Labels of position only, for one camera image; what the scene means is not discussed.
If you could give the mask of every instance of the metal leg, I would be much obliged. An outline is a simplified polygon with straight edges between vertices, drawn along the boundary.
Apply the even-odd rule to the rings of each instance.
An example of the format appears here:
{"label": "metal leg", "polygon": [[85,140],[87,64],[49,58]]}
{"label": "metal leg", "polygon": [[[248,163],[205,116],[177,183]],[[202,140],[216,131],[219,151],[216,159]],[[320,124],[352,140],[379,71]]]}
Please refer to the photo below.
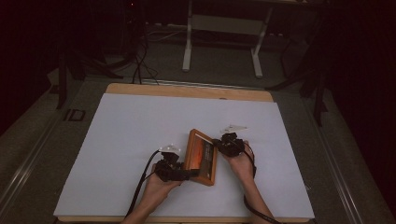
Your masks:
{"label": "metal leg", "polygon": [[268,22],[272,15],[272,11],[273,9],[271,7],[268,8],[267,16],[265,17],[265,21],[262,23],[262,28],[260,30],[259,41],[257,42],[256,47],[254,49],[251,49],[251,58],[253,60],[254,73],[256,74],[257,78],[262,78],[262,67],[260,66],[259,51],[262,47],[262,40],[265,37],[265,32],[267,30]]}
{"label": "metal leg", "polygon": [[192,20],[192,1],[189,1],[189,17],[187,18],[187,43],[186,49],[184,50],[183,59],[183,72],[190,71],[190,60],[191,60],[191,20]]}

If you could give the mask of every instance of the floor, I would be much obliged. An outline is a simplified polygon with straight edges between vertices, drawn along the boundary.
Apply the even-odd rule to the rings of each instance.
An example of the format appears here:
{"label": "floor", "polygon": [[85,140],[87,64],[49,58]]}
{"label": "floor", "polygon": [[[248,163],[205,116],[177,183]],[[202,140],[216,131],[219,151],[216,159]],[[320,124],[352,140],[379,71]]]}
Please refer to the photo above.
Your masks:
{"label": "floor", "polygon": [[[285,39],[269,36],[260,53],[264,78],[254,77],[248,43],[232,46],[207,41],[195,34],[191,70],[181,71],[183,33],[150,33],[142,63],[142,82],[264,91],[283,80],[279,60]],[[0,138],[0,223],[62,223],[52,215],[64,181],[106,86],[131,82],[135,64],[115,71],[124,79],[103,77],[87,69],[84,81],[69,80],[68,100],[57,110],[57,95],[46,92]],[[308,196],[325,223],[396,223],[359,153],[359,149],[332,100],[325,92],[323,126],[313,117],[313,98],[301,98],[296,83],[271,92],[278,103]],[[83,121],[64,120],[67,109],[86,111]]]}

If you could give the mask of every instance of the dark background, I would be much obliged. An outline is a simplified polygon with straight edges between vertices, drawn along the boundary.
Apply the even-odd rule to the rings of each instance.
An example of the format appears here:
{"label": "dark background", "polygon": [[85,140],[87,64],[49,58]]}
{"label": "dark background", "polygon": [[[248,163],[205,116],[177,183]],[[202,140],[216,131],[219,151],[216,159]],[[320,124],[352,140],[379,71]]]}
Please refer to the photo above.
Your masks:
{"label": "dark background", "polygon": [[[185,24],[186,2],[146,1],[147,21]],[[101,40],[92,29],[88,3],[2,1],[0,134],[50,87],[46,75],[58,66],[58,54],[63,48],[60,39],[67,37],[75,47],[100,55],[102,51],[97,47],[101,46]],[[337,31],[343,34],[342,47],[336,51],[326,87],[332,91],[361,154],[396,216],[396,14],[392,13],[396,11],[396,1],[352,0],[348,3],[335,30],[326,31],[329,36]],[[107,21],[117,26],[124,12],[114,8],[114,15],[107,17]],[[270,31],[287,34],[289,26],[285,21],[288,18],[287,11],[277,11]],[[120,44],[119,36],[108,39],[113,39],[114,46]]]}

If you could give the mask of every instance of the white paper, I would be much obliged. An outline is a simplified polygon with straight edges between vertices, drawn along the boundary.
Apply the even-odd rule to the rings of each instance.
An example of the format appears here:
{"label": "white paper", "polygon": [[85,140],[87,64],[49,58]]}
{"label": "white paper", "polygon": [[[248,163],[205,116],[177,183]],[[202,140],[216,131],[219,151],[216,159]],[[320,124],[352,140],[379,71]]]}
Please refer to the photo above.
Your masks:
{"label": "white paper", "polygon": [[[174,144],[182,148],[183,161],[191,129],[220,139],[219,130],[230,123],[248,127],[238,138],[254,150],[256,183],[274,216],[314,217],[276,103],[122,94],[103,96],[54,215],[124,216],[156,149]],[[185,181],[152,215],[248,217],[249,212],[219,154],[215,186]]]}

